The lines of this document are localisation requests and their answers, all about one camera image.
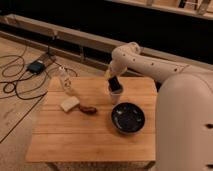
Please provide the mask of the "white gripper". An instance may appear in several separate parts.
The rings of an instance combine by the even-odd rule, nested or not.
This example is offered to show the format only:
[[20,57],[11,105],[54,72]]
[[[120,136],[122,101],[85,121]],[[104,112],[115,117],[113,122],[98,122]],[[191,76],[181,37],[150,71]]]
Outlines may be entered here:
[[114,65],[114,64],[110,64],[108,69],[105,72],[105,78],[107,80],[121,75],[124,72],[124,67],[122,65]]

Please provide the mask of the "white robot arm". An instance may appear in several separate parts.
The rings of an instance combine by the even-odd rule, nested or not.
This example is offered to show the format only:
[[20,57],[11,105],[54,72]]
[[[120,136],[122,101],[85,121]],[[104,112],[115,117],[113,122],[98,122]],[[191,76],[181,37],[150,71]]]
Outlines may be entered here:
[[116,47],[111,55],[108,79],[132,69],[161,84],[156,171],[213,171],[213,70],[144,56],[135,42]]

